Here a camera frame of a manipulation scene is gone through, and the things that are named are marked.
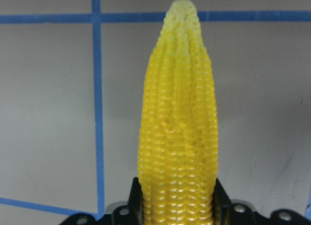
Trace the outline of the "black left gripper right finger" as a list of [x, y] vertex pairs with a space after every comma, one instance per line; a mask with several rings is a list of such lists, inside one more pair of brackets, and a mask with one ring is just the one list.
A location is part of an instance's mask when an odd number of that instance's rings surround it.
[[219, 179], [216, 179], [212, 196], [212, 218], [214, 225], [224, 225], [228, 207], [231, 201]]

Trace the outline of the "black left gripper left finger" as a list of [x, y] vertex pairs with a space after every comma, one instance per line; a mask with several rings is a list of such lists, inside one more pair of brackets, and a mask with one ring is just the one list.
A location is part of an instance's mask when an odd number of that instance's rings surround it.
[[133, 207], [137, 213], [139, 224], [143, 224], [143, 195], [138, 177], [134, 177], [129, 194], [128, 205]]

